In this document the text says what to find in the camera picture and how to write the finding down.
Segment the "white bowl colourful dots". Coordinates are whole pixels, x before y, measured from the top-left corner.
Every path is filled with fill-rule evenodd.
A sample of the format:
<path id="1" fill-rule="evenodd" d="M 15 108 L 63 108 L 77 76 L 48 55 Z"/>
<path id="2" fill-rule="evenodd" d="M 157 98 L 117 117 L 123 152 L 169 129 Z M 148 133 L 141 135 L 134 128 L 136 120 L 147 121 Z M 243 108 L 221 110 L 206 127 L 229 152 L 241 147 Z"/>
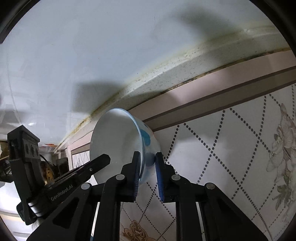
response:
<path id="1" fill-rule="evenodd" d="M 161 151 L 153 131 L 141 120 L 122 108 L 107 111 L 97 122 L 90 142 L 90 160 L 107 154 L 110 164 L 94 174 L 98 184 L 120 173 L 123 165 L 132 161 L 135 151 L 140 153 L 139 183 L 143 184 L 155 173 L 154 157 Z"/>

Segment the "patterned pink table mat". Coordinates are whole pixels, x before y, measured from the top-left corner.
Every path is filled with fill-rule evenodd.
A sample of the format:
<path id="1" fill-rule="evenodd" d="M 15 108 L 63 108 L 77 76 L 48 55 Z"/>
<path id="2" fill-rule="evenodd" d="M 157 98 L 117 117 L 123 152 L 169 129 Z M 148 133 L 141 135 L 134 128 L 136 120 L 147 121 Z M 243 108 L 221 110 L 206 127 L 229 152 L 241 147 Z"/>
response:
<path id="1" fill-rule="evenodd" d="M 189 181 L 216 184 L 281 240 L 295 216 L 295 56 L 272 53 L 197 78 L 130 110 Z"/>

